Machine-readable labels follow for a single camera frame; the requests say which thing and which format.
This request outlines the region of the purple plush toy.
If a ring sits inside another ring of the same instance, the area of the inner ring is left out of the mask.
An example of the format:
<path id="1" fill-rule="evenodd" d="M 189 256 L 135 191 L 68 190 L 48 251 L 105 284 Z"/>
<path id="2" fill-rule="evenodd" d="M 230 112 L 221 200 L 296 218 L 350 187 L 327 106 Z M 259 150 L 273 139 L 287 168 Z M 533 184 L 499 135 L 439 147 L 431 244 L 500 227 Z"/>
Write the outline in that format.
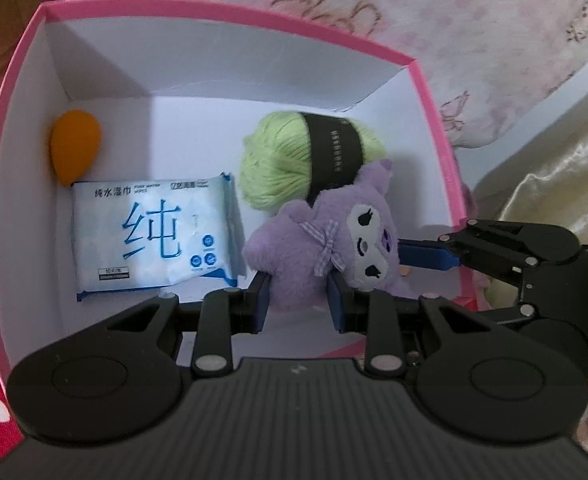
<path id="1" fill-rule="evenodd" d="M 332 270 L 360 292 L 412 294 L 400 273 L 398 233 L 386 200 L 391 169 L 386 158 L 368 162 L 352 184 L 321 192 L 312 205 L 291 200 L 251 234 L 243 257 L 271 276 L 272 309 L 324 307 Z"/>

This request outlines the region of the blue wet wipes pack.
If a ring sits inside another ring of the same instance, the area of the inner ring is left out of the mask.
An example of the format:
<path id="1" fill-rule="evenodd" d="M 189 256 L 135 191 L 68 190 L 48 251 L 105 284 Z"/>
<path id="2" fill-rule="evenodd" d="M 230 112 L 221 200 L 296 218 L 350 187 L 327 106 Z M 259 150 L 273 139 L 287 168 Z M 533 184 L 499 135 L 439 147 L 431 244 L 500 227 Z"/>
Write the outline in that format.
<path id="1" fill-rule="evenodd" d="M 232 174 L 72 186 L 77 298 L 245 273 Z"/>

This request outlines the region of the green yarn ball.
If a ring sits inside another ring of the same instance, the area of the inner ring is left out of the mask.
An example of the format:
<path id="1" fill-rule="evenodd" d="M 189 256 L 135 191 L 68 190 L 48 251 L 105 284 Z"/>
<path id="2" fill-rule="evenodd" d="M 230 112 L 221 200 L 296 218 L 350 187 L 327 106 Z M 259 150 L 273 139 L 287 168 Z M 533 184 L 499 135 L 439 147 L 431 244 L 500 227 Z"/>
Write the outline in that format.
<path id="1" fill-rule="evenodd" d="M 383 142 L 361 122 L 280 110 L 244 139 L 239 188 L 253 208 L 276 211 L 351 182 L 362 165 L 385 156 Z"/>

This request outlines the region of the orange makeup sponge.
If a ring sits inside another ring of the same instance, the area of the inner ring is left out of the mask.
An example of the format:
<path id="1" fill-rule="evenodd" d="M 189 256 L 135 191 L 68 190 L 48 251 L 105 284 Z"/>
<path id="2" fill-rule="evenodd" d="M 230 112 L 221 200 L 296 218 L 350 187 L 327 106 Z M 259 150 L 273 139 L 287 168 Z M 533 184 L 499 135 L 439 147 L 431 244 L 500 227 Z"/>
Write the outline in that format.
<path id="1" fill-rule="evenodd" d="M 50 157 L 62 186 L 80 180 L 98 156 L 102 130 L 84 110 L 69 110 L 55 120 L 50 133 Z"/>

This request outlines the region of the gold satin curtain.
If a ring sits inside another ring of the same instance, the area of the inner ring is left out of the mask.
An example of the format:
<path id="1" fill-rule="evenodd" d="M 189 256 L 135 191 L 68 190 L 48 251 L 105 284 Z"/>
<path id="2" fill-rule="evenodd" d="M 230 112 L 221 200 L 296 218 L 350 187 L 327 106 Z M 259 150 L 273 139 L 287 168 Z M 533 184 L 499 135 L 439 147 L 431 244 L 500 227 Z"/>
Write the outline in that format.
<path id="1" fill-rule="evenodd" d="M 588 97 L 475 190 L 483 219 L 563 226 L 588 244 Z"/>

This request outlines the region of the pink checkered pillow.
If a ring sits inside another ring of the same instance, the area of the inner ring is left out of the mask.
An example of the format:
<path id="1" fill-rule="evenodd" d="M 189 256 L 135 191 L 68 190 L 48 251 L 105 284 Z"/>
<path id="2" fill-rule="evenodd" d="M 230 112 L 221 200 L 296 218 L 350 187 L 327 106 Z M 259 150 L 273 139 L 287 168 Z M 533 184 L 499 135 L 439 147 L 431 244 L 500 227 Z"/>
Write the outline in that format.
<path id="1" fill-rule="evenodd" d="M 588 62 L 588 0 L 205 0 L 300 18 L 416 58 L 452 144 L 480 148 Z"/>

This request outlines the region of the pink cardboard box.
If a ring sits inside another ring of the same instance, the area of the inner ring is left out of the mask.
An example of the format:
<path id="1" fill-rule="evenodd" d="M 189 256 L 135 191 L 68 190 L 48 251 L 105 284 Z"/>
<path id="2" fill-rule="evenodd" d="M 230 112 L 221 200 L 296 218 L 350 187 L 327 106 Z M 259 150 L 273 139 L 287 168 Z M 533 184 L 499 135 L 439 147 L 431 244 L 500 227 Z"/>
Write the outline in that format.
<path id="1" fill-rule="evenodd" d="M 93 180 L 236 174 L 243 141 L 275 110 L 347 116 L 394 163 L 400 234 L 434 238 L 467 216 L 458 168 L 419 62 L 285 15 L 189 0 L 40 6 L 0 89 L 0 373 L 142 299 L 76 298 L 70 192 L 49 132 L 86 110 L 103 140 Z"/>

